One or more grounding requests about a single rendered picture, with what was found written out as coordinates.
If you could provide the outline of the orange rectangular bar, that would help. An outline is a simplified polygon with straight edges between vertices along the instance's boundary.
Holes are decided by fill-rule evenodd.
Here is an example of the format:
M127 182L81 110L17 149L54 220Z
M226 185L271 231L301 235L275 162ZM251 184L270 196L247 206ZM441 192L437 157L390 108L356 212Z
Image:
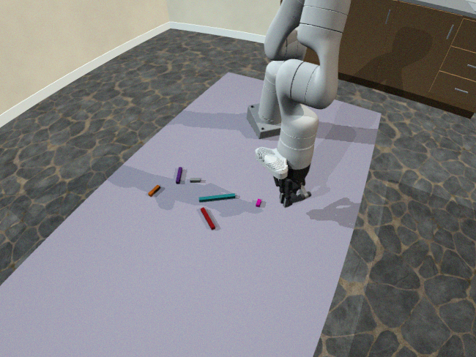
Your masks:
M148 193L148 195L149 195L150 197L153 196L159 189L160 189L160 186L157 185L154 189L152 189L152 190Z

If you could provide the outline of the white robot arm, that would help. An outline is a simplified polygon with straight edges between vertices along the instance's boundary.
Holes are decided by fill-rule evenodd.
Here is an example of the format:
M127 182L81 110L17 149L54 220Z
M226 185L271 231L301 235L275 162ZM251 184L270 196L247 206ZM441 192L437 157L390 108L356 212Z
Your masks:
M281 123L278 149L255 150L256 159L277 179L288 168L311 163L318 116L338 90L338 55L351 0L283 0L264 41L267 65L259 118ZM310 48L320 66L303 61ZM301 61L300 61L301 60ZM275 80L276 79L276 80ZM281 120L282 119L282 120Z

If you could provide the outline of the turquoise rod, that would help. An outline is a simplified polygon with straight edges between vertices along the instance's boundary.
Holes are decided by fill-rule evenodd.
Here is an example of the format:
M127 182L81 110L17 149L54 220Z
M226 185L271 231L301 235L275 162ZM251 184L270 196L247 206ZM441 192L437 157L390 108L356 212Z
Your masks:
M235 198L235 194L226 194L226 195L213 195L213 196L206 196L200 197L199 202L207 202L207 201L214 201L214 200L226 200Z

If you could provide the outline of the purple rod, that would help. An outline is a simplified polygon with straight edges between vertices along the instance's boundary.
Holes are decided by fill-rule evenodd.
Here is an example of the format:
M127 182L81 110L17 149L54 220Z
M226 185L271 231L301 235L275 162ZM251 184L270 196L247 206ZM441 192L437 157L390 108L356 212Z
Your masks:
M176 177L176 184L180 183L181 175L182 175L182 167L179 167L177 177Z

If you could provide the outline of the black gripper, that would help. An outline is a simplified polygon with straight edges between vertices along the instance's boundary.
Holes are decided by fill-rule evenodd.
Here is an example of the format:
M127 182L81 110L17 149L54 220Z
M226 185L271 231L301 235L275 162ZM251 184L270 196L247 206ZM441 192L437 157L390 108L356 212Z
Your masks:
M307 176L309 169L310 164L306 168L299 170L288 168L288 176L284 179L279 179L279 181L278 178L273 176L275 185L280 187L280 203L283 203L284 208L291 206L292 203L302 201L311 196L311 193L306 192L305 190L305 177ZM298 189L300 190L298 192L299 194L297 194Z

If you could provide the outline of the dark red rod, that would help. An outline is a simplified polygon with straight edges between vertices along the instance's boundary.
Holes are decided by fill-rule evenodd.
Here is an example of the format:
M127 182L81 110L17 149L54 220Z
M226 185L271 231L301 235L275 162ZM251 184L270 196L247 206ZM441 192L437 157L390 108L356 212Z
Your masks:
M206 212L206 210L205 210L204 207L201 208L201 212L202 212L202 214L204 215L206 221L208 222L210 228L211 228L212 230L214 230L214 229L215 229L215 226L214 226L212 220L210 219L210 217L209 217L209 215L208 215L208 213Z

